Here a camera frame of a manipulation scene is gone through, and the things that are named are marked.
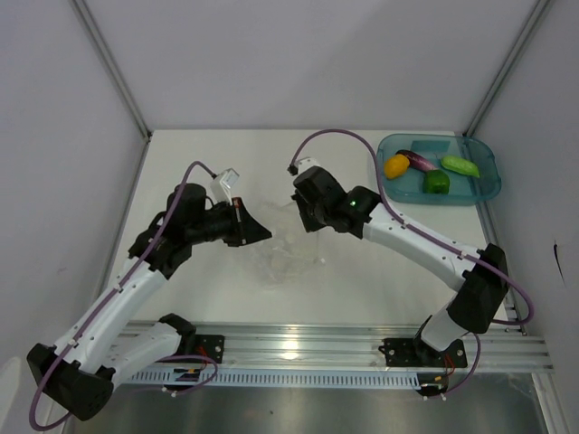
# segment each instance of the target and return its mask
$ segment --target blue tray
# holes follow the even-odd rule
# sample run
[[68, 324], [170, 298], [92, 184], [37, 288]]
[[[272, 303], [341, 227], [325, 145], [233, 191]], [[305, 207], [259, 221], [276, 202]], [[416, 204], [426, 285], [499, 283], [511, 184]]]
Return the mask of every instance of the blue tray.
[[500, 192], [501, 180], [495, 165], [495, 156], [487, 145], [476, 138], [392, 134], [384, 138], [378, 147], [378, 163], [381, 167], [384, 168], [385, 161], [400, 149], [420, 154], [440, 169], [442, 169], [440, 160], [444, 156], [466, 158], [477, 165], [480, 178], [442, 169], [451, 179], [451, 188], [448, 194], [434, 194], [422, 192], [424, 173], [419, 170], [409, 168], [404, 175], [391, 180], [386, 179], [383, 170], [382, 184], [386, 194], [397, 202], [473, 205], [492, 199]]

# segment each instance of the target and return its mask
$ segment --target white tabletop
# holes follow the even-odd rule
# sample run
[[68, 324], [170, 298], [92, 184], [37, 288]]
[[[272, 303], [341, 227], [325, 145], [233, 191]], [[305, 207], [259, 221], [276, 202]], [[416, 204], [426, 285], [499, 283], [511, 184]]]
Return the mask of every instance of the white tabletop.
[[[275, 241], [239, 249], [221, 241], [195, 246], [192, 258], [134, 319], [157, 320], [176, 313], [193, 322], [419, 325], [451, 299], [453, 292], [440, 280], [395, 251], [328, 228], [306, 234], [294, 205], [280, 211], [293, 193], [286, 169], [310, 132], [155, 132], [113, 272], [120, 269], [137, 235], [165, 210], [167, 196], [194, 160], [203, 161], [217, 173], [233, 167], [241, 176], [234, 195], [241, 196], [258, 222], [290, 241], [293, 256], [286, 250], [280, 252]], [[394, 133], [357, 132], [375, 148]], [[369, 154], [352, 137], [318, 137], [301, 156], [315, 157], [346, 190], [359, 184], [375, 189]], [[208, 186], [210, 178], [195, 169], [190, 182]], [[486, 245], [473, 206], [396, 206], [455, 240]], [[503, 308], [497, 317], [506, 317]]]

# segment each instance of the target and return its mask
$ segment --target robotic arm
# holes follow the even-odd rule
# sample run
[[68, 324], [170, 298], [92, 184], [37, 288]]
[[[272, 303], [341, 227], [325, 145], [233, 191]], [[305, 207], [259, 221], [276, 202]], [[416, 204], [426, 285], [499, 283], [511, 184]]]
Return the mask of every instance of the robotic arm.
[[[37, 344], [28, 354], [27, 361], [37, 384], [62, 358], [43, 391], [78, 419], [88, 420], [97, 414], [120, 384], [150, 364], [172, 354], [194, 353], [195, 327], [175, 314], [163, 316], [150, 330], [127, 344], [111, 347], [143, 303], [191, 257], [194, 245], [223, 240], [230, 247], [240, 247], [271, 237], [249, 215], [242, 199], [232, 197], [231, 187], [237, 178], [232, 169], [214, 178], [211, 188], [219, 202], [208, 210], [206, 190], [198, 184], [186, 184], [161, 238], [129, 280], [122, 282], [121, 277], [149, 247], [167, 211], [160, 212], [137, 236], [113, 285], [87, 313], [54, 345]], [[167, 209], [176, 192], [177, 188], [169, 195]], [[90, 324], [82, 336], [75, 339], [87, 322]]]
[[[292, 199], [299, 207], [306, 231], [319, 231], [329, 226], [337, 232], [384, 245], [425, 267], [457, 292], [446, 307], [422, 324], [411, 345], [415, 357], [410, 363], [438, 366], [441, 355], [445, 355], [460, 337], [469, 332], [487, 332], [508, 286], [489, 270], [464, 257], [468, 254], [481, 258], [507, 273], [505, 254], [499, 247], [489, 244], [485, 250], [477, 250], [444, 237], [407, 216], [400, 223], [383, 207], [378, 193], [362, 186], [346, 192], [313, 158], [297, 161], [296, 168], [298, 177], [293, 182], [296, 192]], [[407, 230], [408, 224], [454, 245], [461, 255], [452, 256], [423, 236]]]

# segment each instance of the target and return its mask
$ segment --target yellow toy fruit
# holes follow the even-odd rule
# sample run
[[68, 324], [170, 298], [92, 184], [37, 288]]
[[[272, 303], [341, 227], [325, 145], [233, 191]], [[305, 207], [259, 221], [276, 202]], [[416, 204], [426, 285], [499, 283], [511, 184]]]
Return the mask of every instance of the yellow toy fruit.
[[384, 163], [384, 173], [386, 178], [395, 179], [398, 176], [404, 175], [410, 166], [410, 160], [400, 154], [391, 156]]

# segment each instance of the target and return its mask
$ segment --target white wall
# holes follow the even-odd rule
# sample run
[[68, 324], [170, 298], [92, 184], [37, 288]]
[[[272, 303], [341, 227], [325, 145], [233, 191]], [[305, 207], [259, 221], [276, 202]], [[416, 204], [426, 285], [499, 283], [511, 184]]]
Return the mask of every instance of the white wall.
[[[68, 3], [1, 2], [0, 371], [87, 307], [142, 148]], [[33, 390], [24, 365], [3, 433]]]
[[153, 129], [462, 131], [535, 0], [89, 0]]
[[[579, 3], [558, 0], [478, 136], [495, 151], [492, 202], [512, 274], [536, 302], [560, 392], [579, 432]], [[559, 246], [563, 278], [553, 246]]]

